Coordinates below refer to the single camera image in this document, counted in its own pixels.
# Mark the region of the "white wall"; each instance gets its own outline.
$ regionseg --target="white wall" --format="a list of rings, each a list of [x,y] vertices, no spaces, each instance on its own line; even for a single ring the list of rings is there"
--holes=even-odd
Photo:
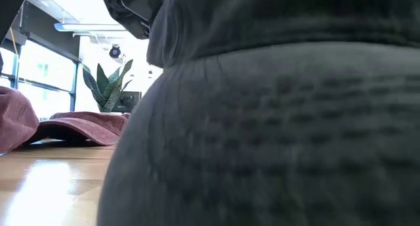
[[[103,47],[111,48],[112,45],[99,45],[91,43],[89,37],[80,38],[80,59],[82,63],[89,67],[94,78],[96,78],[96,68],[98,63],[104,69],[107,76],[112,74],[119,66],[114,59],[110,58],[109,51]],[[162,69],[151,66],[146,61],[148,41],[130,40],[120,44],[121,52],[126,55],[126,60],[133,59],[133,66],[125,75],[123,83],[130,79],[133,81],[127,86],[126,91],[140,91],[144,95],[151,84],[160,76]],[[77,71],[77,87],[75,111],[98,112],[98,107],[93,99],[91,91],[83,81],[83,67],[79,66]]]

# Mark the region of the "security camera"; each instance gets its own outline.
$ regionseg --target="security camera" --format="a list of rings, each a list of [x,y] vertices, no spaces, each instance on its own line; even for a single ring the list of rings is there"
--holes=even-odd
[[[119,45],[112,45],[112,49],[110,50],[110,57],[117,59],[121,56],[121,50],[119,49]]]

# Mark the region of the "ceiling light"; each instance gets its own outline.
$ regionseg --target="ceiling light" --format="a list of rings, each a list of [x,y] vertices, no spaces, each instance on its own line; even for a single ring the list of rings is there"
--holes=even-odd
[[[61,24],[56,23],[54,27],[59,32],[125,32],[122,25],[115,24]]]

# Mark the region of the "plant leaf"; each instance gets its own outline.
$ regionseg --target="plant leaf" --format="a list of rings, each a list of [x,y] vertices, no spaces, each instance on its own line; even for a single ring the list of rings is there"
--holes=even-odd
[[[132,82],[132,80],[127,81],[127,83],[123,86],[123,89],[121,90],[121,92],[123,92],[125,90],[125,88],[127,88],[127,86],[130,84],[130,82]]]
[[[108,99],[108,101],[106,101],[106,104],[102,107],[102,109],[106,110],[105,112],[111,112],[114,106],[116,105],[116,102],[118,101],[120,94],[121,94],[121,85],[118,85],[111,92],[110,98]]]
[[[88,67],[83,65],[83,80],[85,81],[86,86],[92,91],[93,98],[98,102],[104,102],[104,97],[99,91],[98,84],[96,84],[95,79],[92,77]]]
[[[108,77],[108,81],[109,83],[113,83],[114,81],[116,81],[119,77],[119,68],[117,68],[117,70],[115,72],[113,72],[113,74],[111,74],[111,76]]]
[[[98,64],[98,70],[96,71],[96,82],[101,94],[104,93],[105,88],[110,84],[100,64]]]
[[[121,84],[123,83],[123,78],[124,75],[131,69],[131,66],[133,65],[133,60],[128,61],[125,66],[124,69],[121,73],[121,75],[112,83],[110,83],[104,93],[103,96],[106,100],[108,100],[110,98],[111,93],[113,92],[113,90],[117,87],[117,86],[121,86]]]

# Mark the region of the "window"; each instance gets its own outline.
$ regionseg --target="window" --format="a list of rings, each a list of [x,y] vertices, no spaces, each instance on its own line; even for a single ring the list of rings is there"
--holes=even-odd
[[[19,51],[17,56],[1,49],[5,65],[0,85],[25,95],[40,120],[74,110],[76,63],[29,40]]]
[[[1,71],[2,74],[12,75],[13,74],[13,67],[14,61],[16,58],[16,54],[12,51],[9,51],[4,48],[0,48],[1,57],[3,58],[3,70]]]

